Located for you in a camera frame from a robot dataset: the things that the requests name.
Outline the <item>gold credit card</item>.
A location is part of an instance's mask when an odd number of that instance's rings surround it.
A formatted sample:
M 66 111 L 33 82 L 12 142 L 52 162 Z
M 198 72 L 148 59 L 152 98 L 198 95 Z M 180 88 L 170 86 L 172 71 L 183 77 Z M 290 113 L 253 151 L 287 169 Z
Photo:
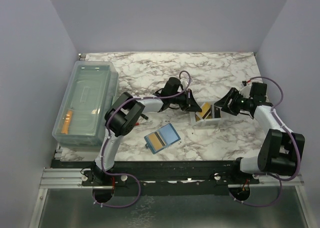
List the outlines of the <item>gold credit card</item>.
M 212 106 L 210 103 L 205 102 L 201 106 L 201 112 L 199 113 L 200 116 L 205 116 L 206 114 L 212 114 Z
M 154 132 L 148 136 L 149 142 L 155 151 L 159 151 L 166 145 L 159 132 Z

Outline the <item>credit cards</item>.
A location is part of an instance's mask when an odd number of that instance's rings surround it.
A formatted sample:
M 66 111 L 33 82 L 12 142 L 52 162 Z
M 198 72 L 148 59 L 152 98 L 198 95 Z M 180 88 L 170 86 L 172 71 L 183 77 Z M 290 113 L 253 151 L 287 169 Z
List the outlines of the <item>credit cards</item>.
M 198 113 L 195 113 L 195 121 L 198 122 L 200 120 L 205 120 L 205 119 L 212 119 L 212 114 L 206 114 L 205 116 L 200 116 Z

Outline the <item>clear acrylic card box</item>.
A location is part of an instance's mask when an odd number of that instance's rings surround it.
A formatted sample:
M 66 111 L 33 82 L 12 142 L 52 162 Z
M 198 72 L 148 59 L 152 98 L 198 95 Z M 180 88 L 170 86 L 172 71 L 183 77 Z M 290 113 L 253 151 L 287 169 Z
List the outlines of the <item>clear acrylic card box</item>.
M 209 126 L 218 126 L 221 125 L 227 118 L 227 115 L 221 111 L 219 107 L 214 106 L 213 102 L 208 102 L 211 104 L 212 107 L 212 119 L 205 119 L 205 120 L 200 120 L 196 122 L 195 120 L 195 113 L 200 113 L 200 112 L 190 112 L 190 123 L 194 127 L 209 127 Z

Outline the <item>teal leather card holder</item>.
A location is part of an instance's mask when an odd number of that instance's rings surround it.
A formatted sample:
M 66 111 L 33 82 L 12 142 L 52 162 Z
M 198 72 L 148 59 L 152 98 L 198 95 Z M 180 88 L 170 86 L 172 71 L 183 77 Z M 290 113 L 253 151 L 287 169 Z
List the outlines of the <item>teal leather card holder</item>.
M 180 141 L 180 139 L 180 136 L 171 123 L 144 137 L 145 147 L 149 149 L 152 154 L 168 148 L 172 144 Z

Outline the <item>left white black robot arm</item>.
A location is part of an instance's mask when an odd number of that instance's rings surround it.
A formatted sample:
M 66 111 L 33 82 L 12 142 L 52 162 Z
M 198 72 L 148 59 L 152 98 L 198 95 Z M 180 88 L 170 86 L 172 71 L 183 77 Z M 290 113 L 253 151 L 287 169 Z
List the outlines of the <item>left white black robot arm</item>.
M 122 139 L 133 130 L 140 116 L 149 112 L 162 112 L 171 104 L 178 105 L 186 112 L 202 110 L 195 101 L 192 90 L 183 86 L 180 79 L 175 77 L 170 77 L 165 86 L 151 96 L 138 97 L 124 92 L 116 99 L 104 116 L 105 138 L 94 161 L 98 169 L 94 172 L 93 178 L 99 185 L 110 182 L 109 170 L 114 166 Z

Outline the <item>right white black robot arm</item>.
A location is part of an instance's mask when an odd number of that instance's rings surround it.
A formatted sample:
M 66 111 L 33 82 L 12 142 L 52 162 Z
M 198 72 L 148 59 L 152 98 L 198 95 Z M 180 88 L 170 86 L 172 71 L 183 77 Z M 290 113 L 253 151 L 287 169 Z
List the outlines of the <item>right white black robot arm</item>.
M 283 181 L 297 176 L 305 137 L 294 133 L 281 121 L 274 105 L 267 101 L 267 84 L 253 82 L 248 97 L 237 88 L 231 88 L 214 105 L 221 112 L 233 116 L 249 115 L 266 134 L 256 157 L 237 159 L 239 166 L 230 171 L 230 178 L 234 183 L 243 183 L 248 174 L 280 175 L 280 180 Z

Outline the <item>blue red screwdriver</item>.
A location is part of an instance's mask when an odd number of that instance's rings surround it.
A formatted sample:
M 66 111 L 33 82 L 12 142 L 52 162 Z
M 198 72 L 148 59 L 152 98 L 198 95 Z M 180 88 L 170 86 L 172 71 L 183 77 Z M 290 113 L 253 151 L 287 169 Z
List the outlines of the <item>blue red screwdriver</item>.
M 147 121 L 147 122 L 137 122 L 137 123 L 135 124 L 135 126 L 145 125 L 145 124 L 149 124 L 149 123 L 152 123 L 152 121 Z

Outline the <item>clear plastic storage bin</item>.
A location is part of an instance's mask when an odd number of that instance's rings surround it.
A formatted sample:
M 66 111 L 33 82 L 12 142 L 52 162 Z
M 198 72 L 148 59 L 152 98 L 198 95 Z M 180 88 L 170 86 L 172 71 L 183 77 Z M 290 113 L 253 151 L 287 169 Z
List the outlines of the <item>clear plastic storage bin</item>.
M 105 114 L 118 95 L 119 74 L 111 62 L 77 61 L 69 79 L 52 136 L 72 150 L 100 149 Z M 68 134 L 61 134 L 68 109 L 73 110 Z

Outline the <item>orange tool in bin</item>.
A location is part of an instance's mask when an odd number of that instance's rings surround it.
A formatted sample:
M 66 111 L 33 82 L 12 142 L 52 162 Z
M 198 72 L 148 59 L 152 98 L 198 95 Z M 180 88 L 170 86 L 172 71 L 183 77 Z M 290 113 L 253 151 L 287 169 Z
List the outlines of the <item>orange tool in bin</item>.
M 72 109 L 68 109 L 65 118 L 63 120 L 63 125 L 62 125 L 62 129 L 61 129 L 61 134 L 68 134 L 69 133 L 69 126 L 72 120 L 72 116 L 73 116 L 73 110 Z

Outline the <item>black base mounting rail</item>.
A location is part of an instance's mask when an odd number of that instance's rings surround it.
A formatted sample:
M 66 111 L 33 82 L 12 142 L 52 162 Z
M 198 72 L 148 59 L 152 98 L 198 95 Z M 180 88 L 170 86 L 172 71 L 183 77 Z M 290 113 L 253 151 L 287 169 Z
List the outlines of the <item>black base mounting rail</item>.
M 107 184 L 111 181 L 111 189 L 93 189 L 102 193 L 115 192 L 117 196 L 178 196 L 178 195 L 228 195 L 230 190 L 237 194 L 249 192 L 250 181 L 258 179 L 249 174 L 240 173 L 236 161 L 117 161 L 107 174 L 100 171 L 92 162 L 61 162 L 53 160 L 50 168 L 80 168 L 80 173 L 98 184 Z M 221 175 L 231 183 L 245 181 L 241 187 L 213 184 L 205 181 L 202 184 L 148 184 L 141 186 L 141 180 L 183 180 L 198 178 L 205 180 L 217 178 Z M 116 184 L 118 178 L 129 180 L 125 184 Z

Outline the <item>aluminium extrusion rail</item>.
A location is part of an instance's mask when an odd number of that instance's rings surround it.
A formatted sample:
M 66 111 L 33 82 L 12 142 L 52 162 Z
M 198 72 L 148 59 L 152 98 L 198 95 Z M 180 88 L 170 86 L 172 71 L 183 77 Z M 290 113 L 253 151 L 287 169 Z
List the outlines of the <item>aluminium extrusion rail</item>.
M 125 184 L 127 180 L 124 178 L 118 178 L 115 184 Z M 160 184 L 161 182 L 164 184 L 202 184 L 205 181 L 213 181 L 213 184 L 217 185 L 227 185 L 228 187 L 241 187 L 245 181 L 236 181 L 236 183 L 231 183 L 231 181 L 227 181 L 226 178 L 222 178 L 221 175 L 218 175 L 217 178 L 214 179 L 196 179 L 190 178 L 183 180 L 141 180 L 141 186 L 147 186 L 148 184 Z M 98 184 L 95 181 L 88 181 L 84 175 L 81 174 L 80 168 L 71 168 L 71 169 L 62 169 L 62 168 L 45 168 L 42 172 L 42 177 L 40 179 L 40 189 L 73 189 L 73 188 L 94 188 L 94 189 L 111 189 L 111 181 L 107 184 Z M 258 179 L 253 179 L 250 181 L 250 187 L 257 186 L 277 186 L 279 181 L 269 177 L 269 176 L 260 176 Z M 282 181 L 283 186 L 303 186 L 305 182 L 303 181 L 302 175 L 298 175 L 291 181 Z

